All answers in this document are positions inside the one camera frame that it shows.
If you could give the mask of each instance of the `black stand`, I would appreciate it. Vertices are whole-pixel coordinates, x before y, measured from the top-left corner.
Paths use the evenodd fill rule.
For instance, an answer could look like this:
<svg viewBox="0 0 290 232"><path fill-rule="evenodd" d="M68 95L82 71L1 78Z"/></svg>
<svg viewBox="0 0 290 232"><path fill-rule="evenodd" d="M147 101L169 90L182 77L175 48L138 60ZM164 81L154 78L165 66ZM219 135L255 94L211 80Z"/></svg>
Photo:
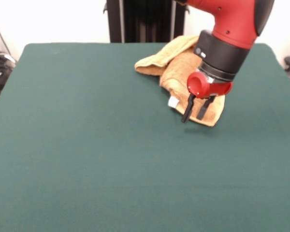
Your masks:
<svg viewBox="0 0 290 232"><path fill-rule="evenodd" d="M185 6L172 0L107 0L111 43L166 43L183 35Z"/></svg>

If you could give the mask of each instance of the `towel tag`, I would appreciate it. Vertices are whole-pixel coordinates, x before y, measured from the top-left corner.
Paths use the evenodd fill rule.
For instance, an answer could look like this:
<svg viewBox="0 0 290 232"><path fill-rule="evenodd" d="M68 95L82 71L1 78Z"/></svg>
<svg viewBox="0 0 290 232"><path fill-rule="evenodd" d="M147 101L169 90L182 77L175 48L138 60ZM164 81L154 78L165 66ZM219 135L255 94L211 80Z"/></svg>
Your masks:
<svg viewBox="0 0 290 232"><path fill-rule="evenodd" d="M171 96L168 102L168 106L175 109L178 103L179 103L179 99L177 99L174 96Z"/></svg>

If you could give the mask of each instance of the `tan towel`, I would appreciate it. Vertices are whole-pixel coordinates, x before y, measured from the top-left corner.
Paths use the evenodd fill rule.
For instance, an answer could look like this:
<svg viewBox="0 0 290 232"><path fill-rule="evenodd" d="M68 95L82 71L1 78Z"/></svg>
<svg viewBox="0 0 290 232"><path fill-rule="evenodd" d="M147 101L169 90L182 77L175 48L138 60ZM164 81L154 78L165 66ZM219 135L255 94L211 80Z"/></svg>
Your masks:
<svg viewBox="0 0 290 232"><path fill-rule="evenodd" d="M160 86L169 91L173 98L179 100L176 110L182 115L188 105L188 76L196 70L202 59L193 53L198 36L179 36L166 44L155 55L141 59L135 64L139 73L160 76ZM205 100L195 99L190 120L213 127L219 120L225 102L225 96L216 97L210 104L204 118L198 120L197 113Z"/></svg>

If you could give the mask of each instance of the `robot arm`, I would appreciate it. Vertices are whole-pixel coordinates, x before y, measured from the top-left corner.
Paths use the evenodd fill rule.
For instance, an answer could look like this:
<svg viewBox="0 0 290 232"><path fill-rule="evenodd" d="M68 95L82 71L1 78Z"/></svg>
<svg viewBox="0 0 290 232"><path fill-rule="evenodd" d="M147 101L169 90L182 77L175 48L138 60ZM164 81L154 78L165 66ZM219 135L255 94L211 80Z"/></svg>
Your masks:
<svg viewBox="0 0 290 232"><path fill-rule="evenodd" d="M261 35L274 0L177 0L215 17L213 31L203 30L194 53L201 65L187 81L190 92L182 122L187 122L194 98L207 99L197 118L201 120L216 96L228 94L233 80L258 36Z"/></svg>

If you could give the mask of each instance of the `table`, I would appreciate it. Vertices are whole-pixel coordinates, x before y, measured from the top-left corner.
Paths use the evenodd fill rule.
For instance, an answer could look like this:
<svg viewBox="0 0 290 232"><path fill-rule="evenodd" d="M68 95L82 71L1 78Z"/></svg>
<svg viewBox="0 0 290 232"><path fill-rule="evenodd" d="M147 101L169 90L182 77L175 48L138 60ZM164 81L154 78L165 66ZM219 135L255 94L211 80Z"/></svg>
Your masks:
<svg viewBox="0 0 290 232"><path fill-rule="evenodd" d="M0 232L290 232L290 80L256 44L214 128L134 63L164 44L26 46L0 97Z"/></svg>

